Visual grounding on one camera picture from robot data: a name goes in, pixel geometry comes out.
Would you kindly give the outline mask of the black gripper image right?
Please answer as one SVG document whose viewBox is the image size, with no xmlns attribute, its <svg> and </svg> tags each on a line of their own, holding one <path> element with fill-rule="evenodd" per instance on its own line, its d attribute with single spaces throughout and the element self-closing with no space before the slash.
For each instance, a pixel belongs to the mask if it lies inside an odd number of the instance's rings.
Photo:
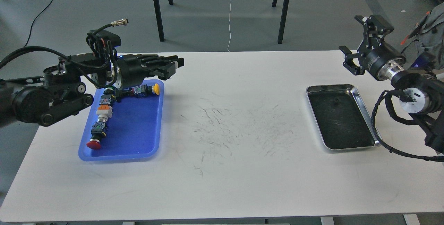
<svg viewBox="0 0 444 225">
<path fill-rule="evenodd" d="M 363 26 L 363 40 L 357 53 L 352 53 L 345 45 L 338 47 L 344 54 L 343 66 L 354 76 L 368 71 L 377 81 L 392 80 L 404 70 L 402 66 L 406 63 L 406 58 L 392 46 L 379 46 L 384 37 L 394 31 L 393 25 L 382 15 L 355 15 L 354 19 Z M 353 62 L 354 59 L 360 59 L 359 66 Z"/>
</svg>

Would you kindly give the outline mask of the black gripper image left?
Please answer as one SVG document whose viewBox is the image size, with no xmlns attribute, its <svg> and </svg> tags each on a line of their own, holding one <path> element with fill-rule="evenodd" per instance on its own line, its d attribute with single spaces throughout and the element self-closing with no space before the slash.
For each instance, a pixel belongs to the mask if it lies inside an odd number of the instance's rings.
<svg viewBox="0 0 444 225">
<path fill-rule="evenodd" d="M 116 81 L 113 86 L 117 89 L 131 88 L 140 85 L 144 79 L 152 77 L 157 77 L 159 80 L 166 81 L 176 73 L 176 69 L 183 67 L 184 64 L 184 58 L 180 58 L 177 55 L 119 55 L 117 56 L 116 61 Z"/>
</svg>

